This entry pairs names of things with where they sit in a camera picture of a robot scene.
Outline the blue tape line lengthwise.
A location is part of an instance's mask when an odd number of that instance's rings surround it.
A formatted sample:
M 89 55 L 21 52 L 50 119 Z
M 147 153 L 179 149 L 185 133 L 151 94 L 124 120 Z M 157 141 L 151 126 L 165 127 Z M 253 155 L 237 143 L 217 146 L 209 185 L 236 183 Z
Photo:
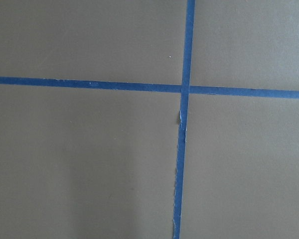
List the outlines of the blue tape line lengthwise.
M 193 43 L 195 0 L 188 0 L 186 6 L 184 51 L 182 82 L 180 88 L 180 109 L 179 109 L 179 128 L 177 139 L 177 159 L 175 168 L 175 191 L 173 207 L 173 238 L 180 238 L 181 229 L 181 211 L 183 195 L 183 177 L 185 165 L 186 131 L 188 116 L 188 101 L 190 90 L 191 58 Z

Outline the blue tape line crosswise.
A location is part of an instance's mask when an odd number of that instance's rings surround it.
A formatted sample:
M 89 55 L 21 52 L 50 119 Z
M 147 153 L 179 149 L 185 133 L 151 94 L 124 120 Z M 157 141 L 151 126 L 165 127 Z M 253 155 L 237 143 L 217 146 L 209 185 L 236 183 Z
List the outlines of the blue tape line crosswise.
M 120 83 L 120 82 L 62 80 L 62 79 L 45 79 L 45 78 L 44 79 L 20 78 L 20 77 L 0 77 L 0 84 L 82 88 L 82 89 L 102 89 L 102 90 L 164 92 L 164 93 L 180 93 L 182 89 L 181 85 L 169 85 L 169 84 L 166 85 L 166 84 L 124 83 L 124 82 Z M 189 93 L 202 94 L 202 95 L 299 99 L 299 91 L 291 91 L 291 90 L 189 86 Z

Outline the brown paper table cover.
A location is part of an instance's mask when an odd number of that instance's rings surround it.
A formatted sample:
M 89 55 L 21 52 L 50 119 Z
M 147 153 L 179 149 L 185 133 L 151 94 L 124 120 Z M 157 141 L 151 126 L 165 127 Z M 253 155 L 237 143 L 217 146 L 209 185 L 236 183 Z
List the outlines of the brown paper table cover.
M 0 77 L 181 85 L 187 0 L 0 0 Z M 190 86 L 299 91 L 299 0 L 195 0 Z M 0 239 L 173 239 L 180 93 L 0 84 Z M 299 239 L 299 99 L 189 94 L 180 239 Z

